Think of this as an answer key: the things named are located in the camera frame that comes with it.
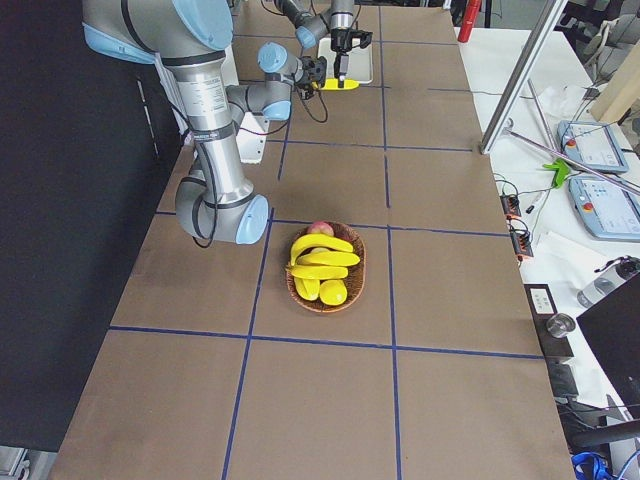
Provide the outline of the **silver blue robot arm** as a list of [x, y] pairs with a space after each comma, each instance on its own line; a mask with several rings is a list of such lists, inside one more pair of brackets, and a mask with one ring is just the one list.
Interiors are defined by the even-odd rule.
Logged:
[[276, 11], [295, 27], [295, 35], [304, 50], [316, 46], [321, 38], [330, 36], [330, 48], [335, 54], [333, 77], [338, 88], [346, 86], [349, 52], [353, 49], [355, 30], [353, 1], [332, 1], [321, 13], [312, 13], [299, 1], [275, 0]]
[[288, 119], [292, 89], [322, 85], [326, 59], [298, 57], [269, 42], [258, 53], [263, 84], [226, 85], [222, 65], [233, 39], [226, 2], [85, 1], [82, 7], [91, 49], [134, 63], [160, 60], [177, 82], [198, 152], [176, 193], [182, 228], [202, 245], [256, 243], [269, 204], [244, 175], [237, 132], [248, 112]]

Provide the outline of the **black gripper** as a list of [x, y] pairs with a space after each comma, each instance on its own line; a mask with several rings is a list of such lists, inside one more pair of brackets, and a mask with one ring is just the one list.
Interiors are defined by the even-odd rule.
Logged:
[[350, 50], [349, 28], [334, 28], [331, 30], [331, 50], [335, 53], [347, 53]]
[[[301, 92], [303, 97], [313, 97], [319, 91], [326, 81], [327, 60], [325, 57], [312, 58], [303, 56], [302, 75], [301, 75]], [[345, 86], [347, 80], [349, 65], [349, 56], [344, 52], [336, 54], [336, 80], [339, 89]]]

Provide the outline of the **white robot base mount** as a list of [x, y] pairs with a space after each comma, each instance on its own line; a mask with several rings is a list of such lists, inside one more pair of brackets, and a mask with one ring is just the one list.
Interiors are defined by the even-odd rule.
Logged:
[[[237, 86], [239, 79], [236, 70], [234, 52], [231, 45], [225, 49], [225, 59], [221, 67], [222, 79], [226, 87]], [[269, 121], [262, 115], [247, 111], [240, 123], [236, 135], [241, 162], [245, 164], [260, 164], [265, 152], [266, 135]]]

